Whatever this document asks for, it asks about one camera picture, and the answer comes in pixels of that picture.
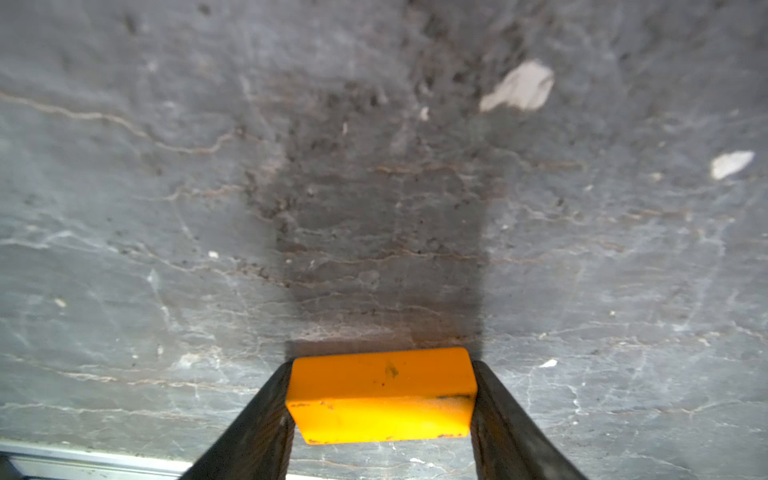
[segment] yellow block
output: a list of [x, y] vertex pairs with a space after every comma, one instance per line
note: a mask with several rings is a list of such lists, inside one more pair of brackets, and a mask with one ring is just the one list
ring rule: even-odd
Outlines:
[[286, 406], [309, 444], [465, 437], [477, 382], [463, 348], [293, 362]]

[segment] block's front face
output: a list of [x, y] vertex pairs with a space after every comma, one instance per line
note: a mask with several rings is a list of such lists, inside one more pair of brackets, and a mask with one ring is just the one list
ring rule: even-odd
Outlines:
[[463, 437], [477, 383], [462, 348], [307, 357], [286, 406], [310, 444]]

